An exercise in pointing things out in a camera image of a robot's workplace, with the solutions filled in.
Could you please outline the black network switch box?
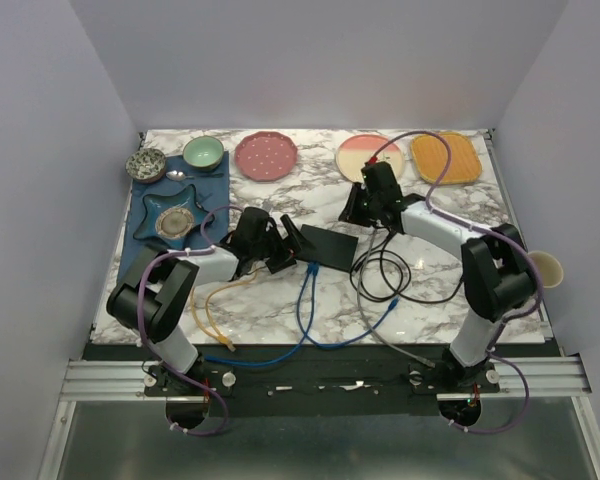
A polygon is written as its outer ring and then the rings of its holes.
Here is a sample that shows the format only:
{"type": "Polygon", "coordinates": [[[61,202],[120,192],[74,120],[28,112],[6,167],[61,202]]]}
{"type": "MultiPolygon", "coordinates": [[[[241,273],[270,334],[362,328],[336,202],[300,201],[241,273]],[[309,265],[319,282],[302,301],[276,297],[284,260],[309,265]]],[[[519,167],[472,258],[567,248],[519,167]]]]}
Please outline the black network switch box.
{"type": "Polygon", "coordinates": [[[300,232],[310,245],[302,247],[296,255],[298,260],[341,272],[351,270],[358,246],[357,237],[311,225],[303,225],[300,232]]]}

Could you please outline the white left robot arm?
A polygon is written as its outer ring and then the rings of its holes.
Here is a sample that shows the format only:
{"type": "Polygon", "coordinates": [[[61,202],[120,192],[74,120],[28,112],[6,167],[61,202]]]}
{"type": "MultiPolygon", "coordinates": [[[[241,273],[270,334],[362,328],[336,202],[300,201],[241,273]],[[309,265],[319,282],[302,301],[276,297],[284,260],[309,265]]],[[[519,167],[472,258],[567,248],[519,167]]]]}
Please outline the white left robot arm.
{"type": "Polygon", "coordinates": [[[247,207],[236,228],[205,249],[147,246],[110,294],[107,313],[139,333],[142,344],[167,368],[167,382],[177,393],[194,393],[202,380],[195,365],[198,350],[179,326],[194,287],[238,280],[257,262],[271,274],[297,261],[340,271],[351,268],[356,237],[311,225],[298,228],[287,215],[281,222],[285,235],[267,211],[247,207]]]}

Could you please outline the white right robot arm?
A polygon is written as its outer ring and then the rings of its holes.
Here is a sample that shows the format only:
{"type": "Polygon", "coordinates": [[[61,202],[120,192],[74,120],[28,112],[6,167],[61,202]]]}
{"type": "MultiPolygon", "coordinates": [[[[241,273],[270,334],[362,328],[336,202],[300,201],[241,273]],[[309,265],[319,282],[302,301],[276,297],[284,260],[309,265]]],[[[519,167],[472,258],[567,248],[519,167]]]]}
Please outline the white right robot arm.
{"type": "Polygon", "coordinates": [[[342,221],[379,224],[420,238],[461,262],[469,310],[439,371],[447,389],[463,391],[476,380],[475,367],[484,363],[513,312],[541,292],[520,232],[510,223],[473,223],[435,208],[422,195],[403,194],[386,162],[369,162],[361,174],[363,181],[353,185],[342,221]]]}

